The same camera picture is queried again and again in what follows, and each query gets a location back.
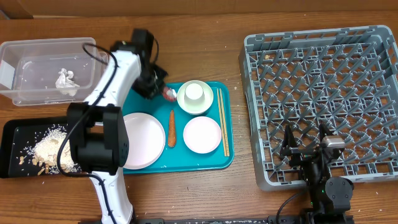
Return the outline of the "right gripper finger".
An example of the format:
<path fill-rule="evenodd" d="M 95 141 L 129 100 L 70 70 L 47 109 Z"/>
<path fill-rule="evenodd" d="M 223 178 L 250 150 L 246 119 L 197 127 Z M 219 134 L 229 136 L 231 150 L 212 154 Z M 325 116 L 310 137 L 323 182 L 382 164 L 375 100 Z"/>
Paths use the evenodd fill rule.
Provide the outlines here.
<path fill-rule="evenodd" d="M 289 124 L 285 126 L 284 140 L 282 141 L 282 148 L 285 149 L 287 147 L 294 147 L 294 148 L 298 147 L 292 129 Z"/>
<path fill-rule="evenodd" d="M 319 140 L 321 146 L 327 146 L 328 143 L 326 142 L 328 139 L 327 136 L 332 136 L 333 133 L 328 129 L 327 125 L 324 123 L 320 123 L 319 125 Z"/>

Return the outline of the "red snack wrapper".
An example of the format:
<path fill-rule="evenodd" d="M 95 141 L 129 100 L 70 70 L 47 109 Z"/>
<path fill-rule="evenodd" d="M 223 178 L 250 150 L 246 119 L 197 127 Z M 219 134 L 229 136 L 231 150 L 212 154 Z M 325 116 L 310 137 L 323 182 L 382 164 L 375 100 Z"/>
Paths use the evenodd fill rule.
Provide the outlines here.
<path fill-rule="evenodd" d="M 177 100 L 177 93 L 174 89 L 165 86 L 162 90 L 162 96 L 170 102 L 174 102 Z"/>

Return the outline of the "large white plate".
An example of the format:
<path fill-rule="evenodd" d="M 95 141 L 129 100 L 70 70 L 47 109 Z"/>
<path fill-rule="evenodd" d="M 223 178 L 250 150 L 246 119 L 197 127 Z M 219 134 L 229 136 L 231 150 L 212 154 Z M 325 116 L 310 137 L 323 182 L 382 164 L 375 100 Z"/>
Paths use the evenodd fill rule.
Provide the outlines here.
<path fill-rule="evenodd" d="M 124 116 L 129 140 L 129 153 L 124 168 L 143 169 L 153 164 L 163 153 L 165 131 L 161 123 L 146 113 Z"/>

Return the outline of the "orange carrot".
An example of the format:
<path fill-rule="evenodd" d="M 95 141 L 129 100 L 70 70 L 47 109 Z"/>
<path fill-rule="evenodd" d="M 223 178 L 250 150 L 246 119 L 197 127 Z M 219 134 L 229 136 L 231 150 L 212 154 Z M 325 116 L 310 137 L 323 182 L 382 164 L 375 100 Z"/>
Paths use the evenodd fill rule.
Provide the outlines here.
<path fill-rule="evenodd" d="M 175 128 L 175 113 L 171 110 L 169 116 L 169 135 L 168 135 L 168 146 L 174 147 L 177 142 L 176 128 Z"/>

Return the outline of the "white napkin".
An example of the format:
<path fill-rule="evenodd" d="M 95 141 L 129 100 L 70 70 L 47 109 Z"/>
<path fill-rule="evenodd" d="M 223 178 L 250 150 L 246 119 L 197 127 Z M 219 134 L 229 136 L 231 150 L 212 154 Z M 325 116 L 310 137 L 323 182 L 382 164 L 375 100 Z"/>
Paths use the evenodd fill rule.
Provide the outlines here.
<path fill-rule="evenodd" d="M 62 68 L 59 73 L 60 76 L 55 82 L 55 86 L 57 89 L 59 88 L 77 88 L 79 85 L 77 85 L 73 81 L 74 73 L 71 70 L 66 70 L 65 68 Z M 69 95 L 69 96 L 75 96 L 77 93 L 77 90 L 60 90 L 60 92 L 63 95 Z"/>

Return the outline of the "rice and food scraps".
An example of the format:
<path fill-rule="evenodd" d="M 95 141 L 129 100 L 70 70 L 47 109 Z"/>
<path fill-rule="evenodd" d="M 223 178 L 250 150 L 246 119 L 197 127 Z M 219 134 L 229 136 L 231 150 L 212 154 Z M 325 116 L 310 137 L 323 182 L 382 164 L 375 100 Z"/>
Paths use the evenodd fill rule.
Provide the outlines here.
<path fill-rule="evenodd" d="M 66 127 L 61 124 L 28 127 L 27 134 L 22 136 L 31 140 L 22 141 L 23 148 L 19 149 L 21 155 L 17 156 L 21 171 L 27 171 L 27 168 L 22 168 L 27 165 L 29 168 L 38 168 L 37 175 L 59 174 L 57 154 L 66 135 Z"/>

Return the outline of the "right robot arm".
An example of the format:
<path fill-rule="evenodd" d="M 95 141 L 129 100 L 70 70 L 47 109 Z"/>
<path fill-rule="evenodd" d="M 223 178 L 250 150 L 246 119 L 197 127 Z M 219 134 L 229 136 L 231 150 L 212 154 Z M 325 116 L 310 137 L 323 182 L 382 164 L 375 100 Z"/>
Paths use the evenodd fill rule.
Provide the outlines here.
<path fill-rule="evenodd" d="M 276 223 L 353 223 L 345 212 L 351 209 L 354 184 L 344 177 L 333 177 L 328 164 L 345 150 L 344 140 L 325 124 L 319 125 L 320 143 L 314 148 L 299 149 L 290 125 L 285 127 L 281 154 L 290 157 L 289 166 L 298 167 L 306 189 L 288 198 L 278 209 Z M 296 216 L 281 216 L 283 208 L 298 196 L 309 193 L 311 207 Z"/>

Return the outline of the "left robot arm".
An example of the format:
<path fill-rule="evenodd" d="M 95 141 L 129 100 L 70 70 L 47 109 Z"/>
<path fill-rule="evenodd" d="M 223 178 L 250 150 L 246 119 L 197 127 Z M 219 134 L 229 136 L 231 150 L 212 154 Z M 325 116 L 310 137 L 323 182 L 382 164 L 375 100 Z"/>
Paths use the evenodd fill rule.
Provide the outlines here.
<path fill-rule="evenodd" d="M 122 107 L 130 90 L 145 99 L 157 95 L 175 101 L 175 90 L 166 86 L 167 72 L 156 64 L 152 48 L 159 45 L 147 29 L 134 29 L 131 41 L 117 41 L 107 53 L 110 60 L 95 89 L 82 103 L 67 109 L 67 136 L 61 146 L 70 146 L 71 157 L 82 172 L 60 172 L 69 177 L 87 177 L 96 190 L 102 223 L 135 223 L 128 199 L 123 167 L 129 140 Z"/>

